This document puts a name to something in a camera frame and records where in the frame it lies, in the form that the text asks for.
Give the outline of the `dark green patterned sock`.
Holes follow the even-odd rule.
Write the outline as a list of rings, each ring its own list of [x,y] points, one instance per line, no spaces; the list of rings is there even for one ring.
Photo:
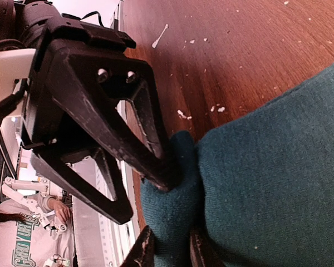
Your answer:
[[[156,266],[190,266],[198,224],[224,266],[334,266],[334,64],[198,143],[170,142],[182,184],[141,184]]]

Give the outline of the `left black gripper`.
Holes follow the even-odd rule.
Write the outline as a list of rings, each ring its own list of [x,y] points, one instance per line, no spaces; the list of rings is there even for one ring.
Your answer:
[[[46,21],[33,65],[21,138],[27,150],[97,147],[170,191],[181,168],[169,142],[152,68],[124,52],[129,36],[77,20]]]

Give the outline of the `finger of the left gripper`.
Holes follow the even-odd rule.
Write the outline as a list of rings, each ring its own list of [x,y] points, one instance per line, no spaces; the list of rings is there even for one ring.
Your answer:
[[[77,163],[87,156],[96,162],[112,194],[111,199],[67,166],[68,163]],[[122,225],[132,218],[133,210],[117,161],[104,149],[100,147],[35,148],[31,163],[34,169],[44,177],[113,222]]]

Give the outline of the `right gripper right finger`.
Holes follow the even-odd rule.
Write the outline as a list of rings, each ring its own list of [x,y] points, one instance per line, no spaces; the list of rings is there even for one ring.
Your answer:
[[[200,228],[190,231],[190,258],[192,266],[225,267]]]

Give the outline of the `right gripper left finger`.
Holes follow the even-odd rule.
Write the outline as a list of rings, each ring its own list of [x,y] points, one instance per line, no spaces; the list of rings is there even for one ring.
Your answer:
[[[154,267],[155,235],[150,226],[146,225],[121,267]]]

